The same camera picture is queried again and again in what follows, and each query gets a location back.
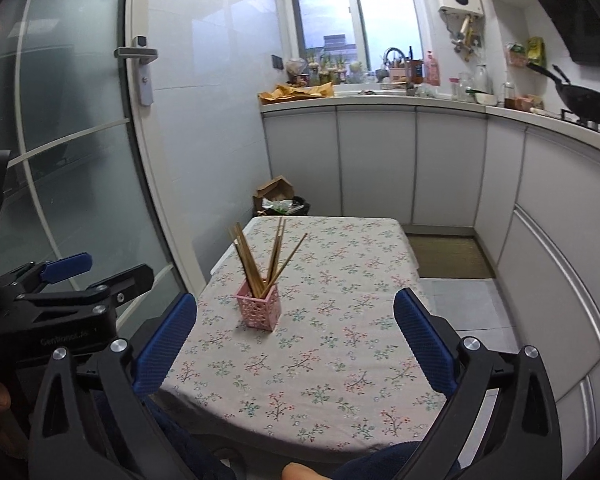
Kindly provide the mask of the black kitchen faucet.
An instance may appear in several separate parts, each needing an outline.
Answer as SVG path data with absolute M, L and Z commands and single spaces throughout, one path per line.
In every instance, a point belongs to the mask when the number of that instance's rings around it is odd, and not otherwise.
M 408 81 L 408 58 L 400 49 L 394 47 L 387 49 L 382 62 L 392 82 Z

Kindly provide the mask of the olive floor mat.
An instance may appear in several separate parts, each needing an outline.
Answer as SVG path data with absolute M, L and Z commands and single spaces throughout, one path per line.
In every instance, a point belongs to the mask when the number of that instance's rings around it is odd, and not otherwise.
M 473 237 L 408 234 L 422 278 L 494 278 Z

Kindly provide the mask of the floral tablecloth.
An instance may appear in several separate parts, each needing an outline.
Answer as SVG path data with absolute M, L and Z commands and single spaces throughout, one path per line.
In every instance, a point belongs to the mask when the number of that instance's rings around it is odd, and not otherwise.
M 267 332 L 242 320 L 244 271 L 234 249 L 224 254 L 156 400 L 190 430 L 302 452 L 422 440 L 444 399 L 393 316 L 399 290 L 420 291 L 400 223 L 294 217 L 282 261 L 280 317 Z

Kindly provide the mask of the pink perforated utensil holder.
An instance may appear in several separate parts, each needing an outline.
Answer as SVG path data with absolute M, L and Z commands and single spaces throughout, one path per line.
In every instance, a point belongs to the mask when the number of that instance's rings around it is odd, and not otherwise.
M 254 298 L 248 283 L 243 282 L 235 298 L 245 326 L 266 332 L 276 329 L 282 313 L 276 284 L 272 285 L 264 298 Z

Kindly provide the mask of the white lower cabinets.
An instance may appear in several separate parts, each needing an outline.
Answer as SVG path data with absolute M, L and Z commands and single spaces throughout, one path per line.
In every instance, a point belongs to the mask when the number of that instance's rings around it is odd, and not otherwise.
M 316 214 L 471 235 L 542 352 L 567 468 L 600 438 L 600 133 L 464 103 L 267 105 L 268 164 Z

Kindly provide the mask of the glass sliding door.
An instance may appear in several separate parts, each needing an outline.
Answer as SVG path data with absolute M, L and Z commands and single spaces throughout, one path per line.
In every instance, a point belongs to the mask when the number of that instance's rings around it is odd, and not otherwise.
M 131 2 L 0 0 L 0 272 L 87 252 L 91 270 L 59 284 L 77 292 L 147 264 L 151 290 L 118 311 L 125 336 L 204 288 L 132 64 L 114 56 L 145 36 Z

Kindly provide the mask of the black trash bin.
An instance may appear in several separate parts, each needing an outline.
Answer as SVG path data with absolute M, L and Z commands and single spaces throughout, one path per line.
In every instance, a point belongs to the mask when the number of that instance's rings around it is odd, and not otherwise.
M 302 197 L 284 198 L 283 200 L 261 200 L 256 209 L 256 216 L 307 216 L 311 205 Z

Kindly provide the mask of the brown cardboard box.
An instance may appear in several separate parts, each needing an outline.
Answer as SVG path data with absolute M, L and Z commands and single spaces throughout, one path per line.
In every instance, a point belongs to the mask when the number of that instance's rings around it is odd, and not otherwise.
M 271 202 L 276 200 L 292 200 L 296 196 L 294 187 L 283 176 L 278 176 L 256 189 L 253 197 L 258 200 L 266 198 Z

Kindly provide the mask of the pink detergent bottle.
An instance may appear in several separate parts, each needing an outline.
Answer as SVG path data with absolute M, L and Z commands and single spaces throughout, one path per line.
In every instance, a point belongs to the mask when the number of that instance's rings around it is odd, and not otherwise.
M 427 52 L 424 59 L 424 75 L 426 84 L 431 84 L 434 87 L 440 86 L 439 63 L 431 50 Z

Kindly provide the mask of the yellow paper bags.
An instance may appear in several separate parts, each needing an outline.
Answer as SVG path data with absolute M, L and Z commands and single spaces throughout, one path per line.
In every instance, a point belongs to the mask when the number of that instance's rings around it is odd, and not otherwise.
M 261 105 L 275 104 L 309 99 L 327 99 L 335 95 L 334 85 L 319 84 L 312 87 L 297 87 L 291 84 L 278 84 L 274 90 L 260 92 L 258 99 Z

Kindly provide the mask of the black wok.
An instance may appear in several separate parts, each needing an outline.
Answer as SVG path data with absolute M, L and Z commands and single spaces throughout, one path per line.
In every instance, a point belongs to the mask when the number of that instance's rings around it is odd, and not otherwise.
M 526 67 L 532 72 L 554 81 L 558 96 L 577 118 L 584 122 L 595 122 L 600 125 L 600 92 L 572 84 L 568 76 L 556 64 L 553 65 L 553 68 L 557 75 L 535 63 L 528 62 Z

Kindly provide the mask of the green snack bags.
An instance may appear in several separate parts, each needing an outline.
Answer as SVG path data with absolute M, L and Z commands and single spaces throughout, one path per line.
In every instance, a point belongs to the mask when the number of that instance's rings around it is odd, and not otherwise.
M 546 49 L 542 37 L 530 37 L 526 43 L 527 64 L 546 67 Z

